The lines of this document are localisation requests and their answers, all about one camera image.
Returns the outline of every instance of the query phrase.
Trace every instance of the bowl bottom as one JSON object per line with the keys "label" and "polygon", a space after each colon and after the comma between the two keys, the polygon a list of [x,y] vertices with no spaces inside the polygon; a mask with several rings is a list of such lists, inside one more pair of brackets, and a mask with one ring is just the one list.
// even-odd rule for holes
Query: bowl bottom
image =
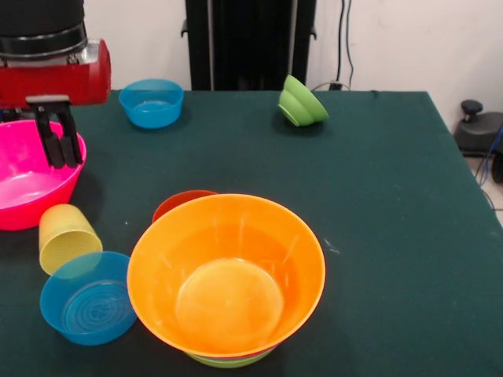
{"label": "bowl bottom", "polygon": [[29,203],[61,185],[64,179],[51,174],[29,172],[0,181],[1,207],[10,208]]}
{"label": "bowl bottom", "polygon": [[105,330],[132,313],[127,287],[117,281],[102,280],[85,286],[68,300],[63,327],[74,334]]}
{"label": "bowl bottom", "polygon": [[283,313],[284,299],[264,269],[237,258],[197,269],[178,293],[180,328],[212,353],[239,353],[266,343]]}
{"label": "bowl bottom", "polygon": [[254,356],[250,356],[250,357],[239,357],[234,360],[219,360],[219,359],[213,359],[210,357],[202,357],[202,356],[192,355],[190,353],[187,353],[187,355],[189,355],[195,361],[199,361],[200,363],[207,365],[208,367],[231,369],[231,368],[246,367],[247,365],[256,363],[257,361],[262,360],[264,357],[266,357],[269,353],[271,353],[273,351],[274,351],[274,348],[267,350],[265,352],[262,352],[258,355],[254,355]]}
{"label": "bowl bottom", "polygon": [[134,106],[134,110],[137,110],[139,112],[158,112],[160,110],[169,108],[170,106],[173,106],[173,104],[169,101],[149,100],[137,104],[136,106]]}

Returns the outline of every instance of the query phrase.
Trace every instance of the floor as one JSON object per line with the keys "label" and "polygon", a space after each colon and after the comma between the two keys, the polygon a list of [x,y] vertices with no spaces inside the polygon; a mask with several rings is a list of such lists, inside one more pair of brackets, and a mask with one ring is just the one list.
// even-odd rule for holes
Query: floor
{"label": "floor", "polygon": [[[472,169],[473,175],[475,175],[477,167],[480,164],[480,159],[466,158],[466,162],[470,166],[470,169]],[[482,186],[482,190],[484,190],[492,200],[494,208],[496,209],[497,219],[500,221],[501,226],[503,226],[503,185],[494,183],[489,173],[486,183]]]}

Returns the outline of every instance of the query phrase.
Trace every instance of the black device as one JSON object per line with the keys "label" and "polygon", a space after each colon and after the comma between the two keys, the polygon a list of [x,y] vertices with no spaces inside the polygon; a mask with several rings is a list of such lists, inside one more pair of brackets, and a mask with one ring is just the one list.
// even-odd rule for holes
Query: black device
{"label": "black device", "polygon": [[185,0],[193,90],[281,90],[306,81],[316,0]]}
{"label": "black device", "polygon": [[461,102],[464,118],[457,124],[454,140],[463,156],[493,157],[491,173],[496,183],[503,183],[503,143],[493,147],[501,127],[503,112],[484,112],[483,105],[475,100]]}
{"label": "black device", "polygon": [[0,0],[2,120],[32,113],[50,166],[83,163],[71,106],[104,103],[110,81],[105,41],[87,38],[83,0]]}

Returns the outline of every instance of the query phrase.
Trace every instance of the orange bowl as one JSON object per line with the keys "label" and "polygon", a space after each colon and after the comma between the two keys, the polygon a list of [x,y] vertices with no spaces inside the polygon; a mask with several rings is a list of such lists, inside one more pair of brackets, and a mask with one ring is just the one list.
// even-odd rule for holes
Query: orange bowl
{"label": "orange bowl", "polygon": [[246,357],[297,331],[318,304],[325,260],[287,208],[241,194],[184,203],[131,255],[127,287],[141,322],[200,357]]}

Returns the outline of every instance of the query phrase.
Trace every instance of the plastic bowl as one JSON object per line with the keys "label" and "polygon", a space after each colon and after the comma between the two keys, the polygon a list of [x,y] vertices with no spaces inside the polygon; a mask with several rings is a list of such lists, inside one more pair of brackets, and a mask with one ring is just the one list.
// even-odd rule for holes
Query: plastic bowl
{"label": "plastic bowl", "polygon": [[329,117],[316,96],[291,75],[285,80],[278,107],[295,126],[309,126]]}
{"label": "plastic bowl", "polygon": [[119,94],[129,120],[141,128],[169,126],[182,112],[183,89],[162,79],[141,80],[126,86]]}
{"label": "plastic bowl", "polygon": [[[50,125],[62,134],[59,123]],[[86,144],[78,138],[86,162]],[[34,120],[0,123],[0,229],[33,228],[48,208],[68,203],[83,165],[49,167]]]}
{"label": "plastic bowl", "polygon": [[191,200],[159,218],[131,255],[127,287],[141,322],[191,355],[269,350],[317,306],[325,260],[287,208],[256,196]]}
{"label": "plastic bowl", "polygon": [[231,357],[229,359],[218,359],[218,358],[215,359],[212,357],[202,357],[191,354],[189,354],[189,356],[194,360],[199,361],[200,363],[205,364],[209,367],[231,369],[231,368],[246,367],[247,365],[254,364],[257,361],[262,360],[269,353],[273,352],[273,350],[274,348],[250,357]]}
{"label": "plastic bowl", "polygon": [[120,337],[136,320],[127,295],[128,262],[126,255],[103,251],[61,266],[40,295],[46,322],[83,346]]}
{"label": "plastic bowl", "polygon": [[179,192],[178,194],[174,194],[170,196],[166,200],[164,200],[154,212],[152,216],[152,222],[155,222],[158,218],[160,218],[163,214],[172,210],[173,208],[178,207],[183,203],[187,203],[190,200],[202,198],[203,196],[215,195],[217,192],[208,191],[208,190],[190,190]]}

